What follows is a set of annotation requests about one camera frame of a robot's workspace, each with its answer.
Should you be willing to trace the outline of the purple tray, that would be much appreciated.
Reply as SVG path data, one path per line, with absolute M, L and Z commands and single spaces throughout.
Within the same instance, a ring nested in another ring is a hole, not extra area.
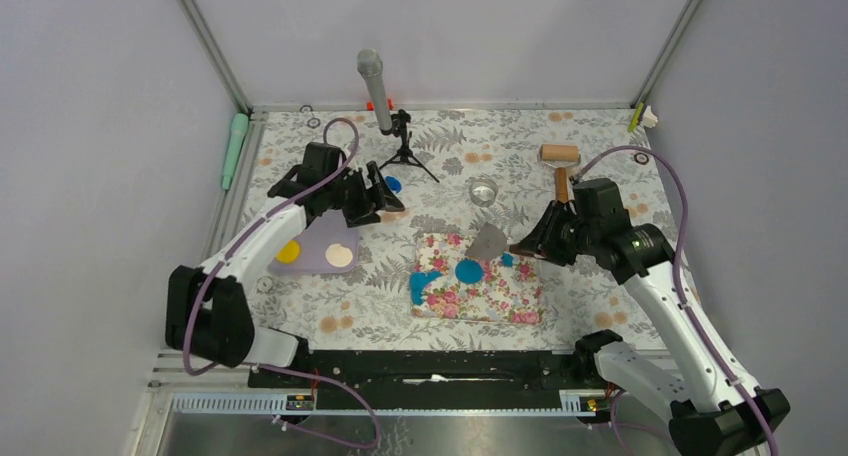
M 271 274 L 277 276 L 342 274 L 352 271 L 358 263 L 359 230 L 346 226 L 341 211 L 324 213 L 294 240 L 301 246 L 298 260 L 292 264 L 280 264 L 275 256 L 267 267 Z M 335 268 L 326 262 L 325 251 L 333 243 L 339 243 L 353 251 L 354 260 L 347 268 Z

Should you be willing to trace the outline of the metal scraper wooden handle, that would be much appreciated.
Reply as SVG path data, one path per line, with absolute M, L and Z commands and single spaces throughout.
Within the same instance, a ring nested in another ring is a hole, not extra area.
M 500 258 L 504 253 L 526 256 L 528 252 L 518 243 L 512 243 L 502 229 L 492 223 L 484 223 L 465 251 L 465 257 L 478 261 Z

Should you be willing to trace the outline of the wooden rolling pin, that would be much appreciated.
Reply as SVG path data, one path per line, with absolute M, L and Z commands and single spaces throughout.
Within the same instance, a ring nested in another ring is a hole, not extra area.
M 556 200 L 566 203 L 571 199 L 571 174 L 579 169 L 581 155 L 577 146 L 565 144 L 542 144 L 538 159 L 542 165 L 553 170 Z

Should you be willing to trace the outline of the floral cutting board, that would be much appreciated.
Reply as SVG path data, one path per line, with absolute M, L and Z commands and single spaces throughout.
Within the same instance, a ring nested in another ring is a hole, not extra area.
M 459 261 L 469 259 L 465 251 L 470 244 L 469 237 L 456 233 L 429 233 L 418 239 L 412 273 L 439 271 L 442 276 L 425 288 L 422 305 L 411 302 L 412 315 L 472 322 L 539 324 L 544 315 L 543 287 L 536 261 L 512 255 L 513 266 L 504 267 L 501 257 L 475 260 L 484 270 L 484 279 L 473 285 L 462 284 L 454 269 Z

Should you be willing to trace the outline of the blue dough scrap strip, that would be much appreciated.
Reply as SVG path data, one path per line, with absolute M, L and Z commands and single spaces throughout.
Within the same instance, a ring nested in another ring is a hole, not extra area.
M 442 273 L 439 271 L 416 271 L 413 272 L 408 281 L 409 291 L 410 291 L 410 300 L 413 305 L 422 305 L 423 304 L 423 291 L 427 286 L 429 286 L 433 281 L 440 278 Z

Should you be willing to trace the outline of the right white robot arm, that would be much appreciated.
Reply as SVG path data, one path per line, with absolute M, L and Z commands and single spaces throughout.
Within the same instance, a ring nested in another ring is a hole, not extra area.
M 634 352 L 612 330 L 582 337 L 573 372 L 583 386 L 622 389 L 666 423 L 682 455 L 738 455 L 762 444 L 777 452 L 774 432 L 790 404 L 765 389 L 729 350 L 683 281 L 678 254 L 652 224 L 635 226 L 608 178 L 552 201 L 533 230 L 510 246 L 515 255 L 558 266 L 588 256 L 608 271 L 657 330 L 679 375 Z

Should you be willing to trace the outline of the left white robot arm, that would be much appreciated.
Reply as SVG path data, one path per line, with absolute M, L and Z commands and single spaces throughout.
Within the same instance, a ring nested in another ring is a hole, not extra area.
M 380 222 L 384 212 L 402 212 L 375 162 L 348 168 L 349 154 L 312 142 L 267 193 L 258 215 L 221 250 L 197 267 L 179 266 L 169 276 L 165 342 L 186 358 L 235 368 L 272 365 L 288 387 L 309 377 L 310 361 L 298 339 L 255 326 L 247 297 L 280 250 L 327 211 L 339 211 L 350 228 Z

